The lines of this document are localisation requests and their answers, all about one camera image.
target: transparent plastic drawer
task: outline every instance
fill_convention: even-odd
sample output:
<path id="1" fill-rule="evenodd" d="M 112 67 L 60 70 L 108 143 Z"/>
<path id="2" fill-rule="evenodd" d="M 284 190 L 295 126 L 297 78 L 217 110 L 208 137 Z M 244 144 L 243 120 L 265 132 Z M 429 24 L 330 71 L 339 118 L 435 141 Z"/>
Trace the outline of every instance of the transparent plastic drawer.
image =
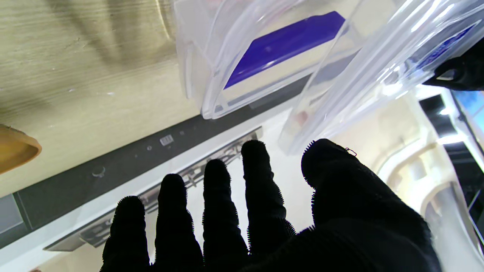
<path id="1" fill-rule="evenodd" d="M 204 118 L 216 119 L 313 73 L 361 2 L 175 0 L 187 97 Z M 336 64 L 347 61 L 375 27 L 346 26 L 332 54 Z"/>
<path id="2" fill-rule="evenodd" d="M 444 61 L 482 39 L 483 10 L 484 0 L 364 1 L 302 91 L 280 136 L 281 148 L 298 153 L 431 78 Z M 335 69 L 345 44 L 341 37 L 362 20 L 373 32 L 362 34 L 355 54 Z"/>

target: blue label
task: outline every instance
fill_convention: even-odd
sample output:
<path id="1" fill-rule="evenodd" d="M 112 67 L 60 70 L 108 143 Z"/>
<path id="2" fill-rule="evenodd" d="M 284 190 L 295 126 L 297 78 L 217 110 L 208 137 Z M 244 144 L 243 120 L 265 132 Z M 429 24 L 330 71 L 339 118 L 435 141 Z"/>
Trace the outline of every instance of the blue label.
<path id="1" fill-rule="evenodd" d="M 440 45 L 435 47 L 435 49 L 428 54 L 423 60 L 419 62 L 419 64 L 416 67 L 416 70 L 420 70 L 430 64 L 432 64 L 434 61 L 436 61 L 440 56 L 442 56 L 445 52 L 449 51 L 452 46 L 460 42 L 464 36 L 466 36 L 469 31 L 471 31 L 477 24 L 479 24 L 481 21 L 477 21 L 470 25 L 469 27 L 465 28 L 464 30 L 460 31 L 456 35 L 450 37 L 449 39 L 445 40 L 442 42 Z"/>

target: clear plastic container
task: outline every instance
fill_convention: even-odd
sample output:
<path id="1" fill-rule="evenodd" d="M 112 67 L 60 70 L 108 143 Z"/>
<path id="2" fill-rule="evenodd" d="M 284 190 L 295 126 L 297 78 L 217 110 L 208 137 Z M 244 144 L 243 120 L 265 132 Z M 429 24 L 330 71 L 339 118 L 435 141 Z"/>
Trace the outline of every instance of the clear plastic container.
<path id="1" fill-rule="evenodd" d="M 360 2 L 174 0 L 187 97 L 216 119 L 313 73 Z M 354 54 L 366 29 L 347 27 L 333 60 Z"/>
<path id="2" fill-rule="evenodd" d="M 347 18 L 304 88 L 279 139 L 287 153 L 331 137 L 433 76 L 484 36 L 484 0 L 365 0 Z M 346 61 L 335 59 L 354 25 L 371 25 Z"/>

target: barcode label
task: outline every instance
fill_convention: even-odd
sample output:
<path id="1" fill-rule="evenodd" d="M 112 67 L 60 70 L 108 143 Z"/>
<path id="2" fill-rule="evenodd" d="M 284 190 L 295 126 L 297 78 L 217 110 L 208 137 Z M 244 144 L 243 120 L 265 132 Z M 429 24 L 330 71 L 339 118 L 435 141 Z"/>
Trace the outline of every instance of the barcode label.
<path id="1" fill-rule="evenodd" d="M 160 139 L 160 143 L 163 145 L 163 146 L 166 146 L 166 145 L 169 145 L 171 144 L 172 142 L 174 142 L 175 140 L 173 140 L 173 137 L 171 136 L 171 134 L 163 137 Z"/>

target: finger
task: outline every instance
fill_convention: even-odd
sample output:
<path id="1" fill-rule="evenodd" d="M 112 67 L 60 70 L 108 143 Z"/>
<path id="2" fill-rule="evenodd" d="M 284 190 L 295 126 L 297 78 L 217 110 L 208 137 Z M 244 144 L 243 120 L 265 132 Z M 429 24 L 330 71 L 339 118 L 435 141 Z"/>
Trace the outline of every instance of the finger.
<path id="1" fill-rule="evenodd" d="M 167 175 L 158 195 L 155 268 L 180 270 L 203 266 L 200 245 L 193 233 L 193 220 L 186 209 L 187 192 L 183 179 Z"/>
<path id="2" fill-rule="evenodd" d="M 247 246 L 231 193 L 230 175 L 224 162 L 209 161 L 203 181 L 203 254 L 205 265 L 212 270 L 235 271 L 247 259 Z"/>
<path id="3" fill-rule="evenodd" d="M 145 226 L 145 207 L 141 200 L 136 196 L 123 198 L 114 213 L 111 234 L 103 251 L 101 271 L 142 271 L 149 267 Z"/>
<path id="4" fill-rule="evenodd" d="M 435 255 L 427 242 L 431 234 L 423 218 L 344 148 L 322 139 L 311 143 L 302 158 L 303 175 L 316 190 L 312 200 L 316 227 L 337 218 L 363 220 L 398 233 Z"/>
<path id="5" fill-rule="evenodd" d="M 264 143 L 257 140 L 246 142 L 242 146 L 242 158 L 250 252 L 256 258 L 264 257 L 294 236 L 295 231 L 286 220 L 284 200 L 273 181 Z"/>
<path id="6" fill-rule="evenodd" d="M 377 218 L 384 207 L 375 203 L 402 203 L 370 169 L 343 147 L 321 139 L 309 145 L 301 160 L 302 174 L 316 191 L 316 226 L 335 218 Z"/>

